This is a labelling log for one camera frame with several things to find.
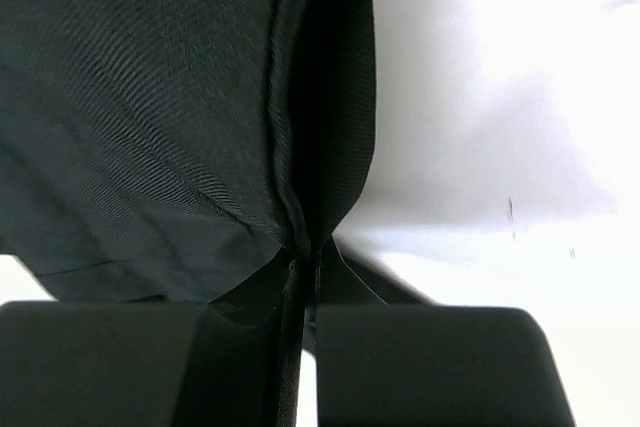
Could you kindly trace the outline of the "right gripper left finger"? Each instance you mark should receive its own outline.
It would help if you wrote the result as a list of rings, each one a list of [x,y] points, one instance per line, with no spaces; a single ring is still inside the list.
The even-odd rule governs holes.
[[[5,426],[291,426],[304,301],[273,259],[210,304],[13,302]]]

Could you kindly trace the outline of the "black pleated skirt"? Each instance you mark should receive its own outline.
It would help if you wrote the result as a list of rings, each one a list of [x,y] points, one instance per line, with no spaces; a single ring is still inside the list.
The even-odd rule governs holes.
[[[1,250],[55,298],[316,257],[375,143],[372,0],[1,0]]]

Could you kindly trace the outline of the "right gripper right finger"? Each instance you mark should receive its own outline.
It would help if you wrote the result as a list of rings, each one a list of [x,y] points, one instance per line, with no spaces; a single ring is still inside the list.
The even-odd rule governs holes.
[[[571,426],[547,338],[524,310],[391,302],[343,259],[316,253],[322,426]]]

